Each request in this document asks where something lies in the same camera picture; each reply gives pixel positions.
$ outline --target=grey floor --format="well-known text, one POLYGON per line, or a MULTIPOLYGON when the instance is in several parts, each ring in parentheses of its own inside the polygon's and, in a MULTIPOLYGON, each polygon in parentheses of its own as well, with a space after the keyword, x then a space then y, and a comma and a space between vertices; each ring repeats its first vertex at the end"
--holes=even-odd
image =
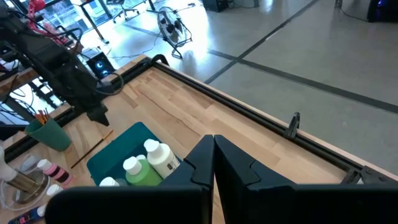
POLYGON ((99 27, 109 45, 94 32, 83 44, 100 45, 116 68, 152 49, 145 54, 164 54, 173 68, 283 121, 300 112, 304 131, 398 174, 398 24, 346 17, 333 0, 262 0, 221 13, 197 5, 179 12, 193 34, 183 60, 157 38, 156 14, 146 6, 127 22, 99 27))

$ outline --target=green cup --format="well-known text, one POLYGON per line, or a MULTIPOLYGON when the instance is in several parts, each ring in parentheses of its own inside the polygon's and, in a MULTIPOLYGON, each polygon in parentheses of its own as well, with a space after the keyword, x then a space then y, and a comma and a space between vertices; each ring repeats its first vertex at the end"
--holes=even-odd
POLYGON ((25 133, 59 152, 66 150, 72 143, 67 133, 52 118, 44 125, 37 119, 33 120, 25 128, 25 133))

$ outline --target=electric fan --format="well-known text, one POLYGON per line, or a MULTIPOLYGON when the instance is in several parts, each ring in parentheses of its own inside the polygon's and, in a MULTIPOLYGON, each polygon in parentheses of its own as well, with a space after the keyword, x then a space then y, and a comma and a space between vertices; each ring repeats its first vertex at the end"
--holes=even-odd
POLYGON ((182 47, 187 42, 192 41, 192 33, 181 21, 177 10, 173 10, 170 7, 160 8, 157 14, 157 23, 163 35, 163 40, 167 41, 173 47, 173 57, 182 59, 182 55, 177 50, 177 47, 182 47))

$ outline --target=green bottle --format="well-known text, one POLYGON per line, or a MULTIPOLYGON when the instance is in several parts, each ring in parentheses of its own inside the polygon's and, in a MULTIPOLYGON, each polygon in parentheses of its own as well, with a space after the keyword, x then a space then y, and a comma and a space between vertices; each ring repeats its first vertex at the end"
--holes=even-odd
POLYGON ((124 161, 123 169, 126 171, 126 180, 135 186, 157 186, 162 181, 146 159, 130 157, 124 161))

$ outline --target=blue tray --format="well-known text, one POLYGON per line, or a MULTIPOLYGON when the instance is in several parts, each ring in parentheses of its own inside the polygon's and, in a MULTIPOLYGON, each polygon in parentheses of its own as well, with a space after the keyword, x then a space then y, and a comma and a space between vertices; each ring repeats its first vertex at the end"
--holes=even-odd
POLYGON ((161 142, 142 122, 138 122, 95 154, 87 162, 94 183, 98 186, 105 177, 126 179, 124 160, 140 154, 146 156, 144 142, 147 139, 161 142))

